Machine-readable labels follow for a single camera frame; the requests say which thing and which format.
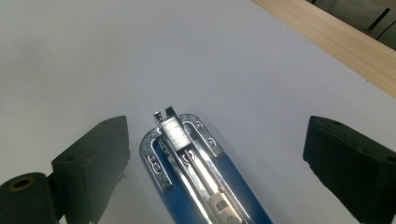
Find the wooden surface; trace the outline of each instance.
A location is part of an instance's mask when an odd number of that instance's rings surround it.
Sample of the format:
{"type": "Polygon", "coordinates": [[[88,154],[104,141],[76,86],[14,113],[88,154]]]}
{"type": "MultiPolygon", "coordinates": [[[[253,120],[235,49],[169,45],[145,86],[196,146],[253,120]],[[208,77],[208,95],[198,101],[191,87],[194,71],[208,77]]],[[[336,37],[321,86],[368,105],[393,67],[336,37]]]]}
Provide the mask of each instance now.
{"type": "Polygon", "coordinates": [[[304,0],[254,2],[396,98],[396,51],[304,0]]]}

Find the white table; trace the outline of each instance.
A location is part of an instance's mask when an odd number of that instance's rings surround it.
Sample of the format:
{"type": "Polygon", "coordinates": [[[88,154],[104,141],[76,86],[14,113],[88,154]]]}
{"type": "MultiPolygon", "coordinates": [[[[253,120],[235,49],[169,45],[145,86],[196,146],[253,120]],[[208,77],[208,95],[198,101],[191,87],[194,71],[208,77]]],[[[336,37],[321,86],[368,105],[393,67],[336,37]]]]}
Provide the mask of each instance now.
{"type": "Polygon", "coordinates": [[[0,3],[0,181],[51,173],[126,115],[132,159],[100,223],[172,223],[138,155],[173,105],[218,138],[275,223],[358,223],[302,159],[308,119],[396,148],[395,101],[253,2],[0,3]]]}

